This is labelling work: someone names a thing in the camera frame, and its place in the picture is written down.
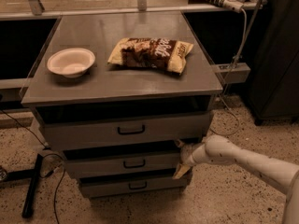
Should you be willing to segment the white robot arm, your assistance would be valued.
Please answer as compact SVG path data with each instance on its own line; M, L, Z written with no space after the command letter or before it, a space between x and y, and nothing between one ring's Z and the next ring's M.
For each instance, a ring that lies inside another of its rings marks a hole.
M182 178L192 167L205 163L236 164L263 182L286 195L282 224L299 224L299 165L238 147L221 135L211 135L204 142L186 144L180 148L180 160L174 179Z

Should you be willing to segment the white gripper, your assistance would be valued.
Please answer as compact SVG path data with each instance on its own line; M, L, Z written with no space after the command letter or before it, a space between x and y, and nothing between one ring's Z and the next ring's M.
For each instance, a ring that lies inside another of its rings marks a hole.
M177 147L181 148L181 163L177 165L173 178L180 179L191 169L191 167L200 163L202 148L201 144L186 145L185 142L179 139L175 140L174 143Z

